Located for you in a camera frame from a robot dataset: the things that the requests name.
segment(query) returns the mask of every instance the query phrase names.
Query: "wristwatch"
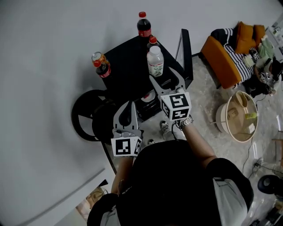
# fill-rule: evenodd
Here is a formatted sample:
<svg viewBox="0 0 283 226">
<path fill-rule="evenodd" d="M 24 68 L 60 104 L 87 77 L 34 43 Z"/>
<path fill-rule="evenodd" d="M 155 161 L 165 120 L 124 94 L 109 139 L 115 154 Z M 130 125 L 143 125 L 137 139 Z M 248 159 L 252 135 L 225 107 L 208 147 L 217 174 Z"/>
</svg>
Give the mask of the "wristwatch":
<svg viewBox="0 0 283 226">
<path fill-rule="evenodd" d="M 190 115 L 189 118 L 187 118 L 185 121 L 182 121 L 180 123 L 180 129 L 182 130 L 185 126 L 189 125 L 190 123 L 193 123 L 194 120 L 192 118 L 192 116 Z"/>
</svg>

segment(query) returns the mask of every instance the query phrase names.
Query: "plastic bottle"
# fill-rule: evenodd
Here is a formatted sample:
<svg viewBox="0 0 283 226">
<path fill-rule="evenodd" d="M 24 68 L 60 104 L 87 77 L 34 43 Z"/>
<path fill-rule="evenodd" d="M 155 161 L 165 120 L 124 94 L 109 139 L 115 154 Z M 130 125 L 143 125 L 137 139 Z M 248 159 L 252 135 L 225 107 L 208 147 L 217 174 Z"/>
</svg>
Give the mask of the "plastic bottle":
<svg viewBox="0 0 283 226">
<path fill-rule="evenodd" d="M 145 12 L 140 12 L 138 15 L 140 17 L 138 24 L 137 24 L 138 35 L 140 36 L 141 42 L 146 46 L 151 36 L 151 24 L 146 19 Z"/>
<path fill-rule="evenodd" d="M 111 69 L 108 64 L 101 62 L 99 60 L 95 60 L 93 62 L 94 66 L 96 67 L 96 73 L 101 77 L 101 78 L 107 78 L 109 77 L 111 73 Z"/>
<path fill-rule="evenodd" d="M 92 63 L 94 64 L 94 61 L 99 60 L 101 62 L 104 62 L 106 64 L 108 64 L 108 66 L 110 66 L 109 61 L 106 59 L 105 55 L 101 52 L 95 52 L 92 55 Z"/>
<path fill-rule="evenodd" d="M 151 36 L 150 38 L 149 38 L 149 43 L 147 43 L 147 52 L 149 52 L 149 49 L 151 48 L 151 47 L 153 47 L 153 46 L 158 46 L 158 47 L 160 47 L 160 44 L 157 42 L 157 39 L 156 39 L 156 37 L 154 37 L 154 36 Z"/>
<path fill-rule="evenodd" d="M 163 74 L 164 57 L 161 49 L 158 46 L 152 46 L 146 55 L 149 73 L 154 77 L 159 77 Z"/>
</svg>

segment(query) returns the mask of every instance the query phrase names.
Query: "orange cushion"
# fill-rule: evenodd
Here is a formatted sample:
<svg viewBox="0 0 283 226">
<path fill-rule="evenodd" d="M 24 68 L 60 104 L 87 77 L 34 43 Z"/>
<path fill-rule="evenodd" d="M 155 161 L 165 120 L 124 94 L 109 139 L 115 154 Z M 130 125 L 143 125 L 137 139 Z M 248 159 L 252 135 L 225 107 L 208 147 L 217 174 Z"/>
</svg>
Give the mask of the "orange cushion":
<svg viewBox="0 0 283 226">
<path fill-rule="evenodd" d="M 265 28 L 263 25 L 255 25 L 253 26 L 254 38 L 256 41 L 256 46 L 261 43 L 261 38 L 265 36 Z"/>
<path fill-rule="evenodd" d="M 255 47 L 252 40 L 253 26 L 246 25 L 242 21 L 238 24 L 237 43 L 235 53 L 248 54 L 251 47 Z"/>
</svg>

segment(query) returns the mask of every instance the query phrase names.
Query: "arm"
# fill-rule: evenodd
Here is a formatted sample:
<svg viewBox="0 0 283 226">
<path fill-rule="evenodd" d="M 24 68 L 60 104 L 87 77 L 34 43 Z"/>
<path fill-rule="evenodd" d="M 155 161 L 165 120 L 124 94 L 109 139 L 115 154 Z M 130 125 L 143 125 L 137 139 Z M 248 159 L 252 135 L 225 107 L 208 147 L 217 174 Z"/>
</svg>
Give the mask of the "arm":
<svg viewBox="0 0 283 226">
<path fill-rule="evenodd" d="M 204 168 L 206 168 L 211 160 L 217 158 L 212 147 L 203 139 L 193 124 L 185 126 L 182 131 L 194 155 Z"/>
<path fill-rule="evenodd" d="M 118 194 L 119 182 L 127 180 L 133 166 L 133 157 L 121 157 L 117 174 L 114 178 L 111 193 Z"/>
</svg>

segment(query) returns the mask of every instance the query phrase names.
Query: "coca-cola bottle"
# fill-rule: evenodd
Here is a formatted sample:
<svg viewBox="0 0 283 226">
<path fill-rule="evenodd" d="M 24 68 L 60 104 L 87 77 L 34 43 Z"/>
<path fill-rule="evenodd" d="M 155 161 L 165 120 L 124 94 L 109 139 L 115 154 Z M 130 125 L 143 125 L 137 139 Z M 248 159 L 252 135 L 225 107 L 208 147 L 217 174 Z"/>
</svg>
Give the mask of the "coca-cola bottle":
<svg viewBox="0 0 283 226">
<path fill-rule="evenodd" d="M 149 49 L 151 48 L 151 47 L 153 47 L 153 46 L 158 46 L 158 47 L 160 47 L 160 44 L 157 42 L 157 39 L 156 39 L 156 37 L 154 37 L 154 36 L 151 36 L 150 38 L 149 38 L 149 43 L 147 43 L 147 52 L 149 52 Z"/>
<path fill-rule="evenodd" d="M 151 36 L 151 24 L 150 22 L 146 19 L 146 13 L 145 12 L 140 12 L 139 14 L 139 21 L 137 24 L 138 28 L 138 35 L 140 36 L 140 40 L 142 44 L 145 44 L 145 47 L 147 43 L 149 42 L 149 38 Z"/>
<path fill-rule="evenodd" d="M 96 67 L 96 73 L 101 78 L 110 78 L 111 69 L 108 64 L 101 62 L 99 60 L 94 61 L 94 66 Z"/>
</svg>

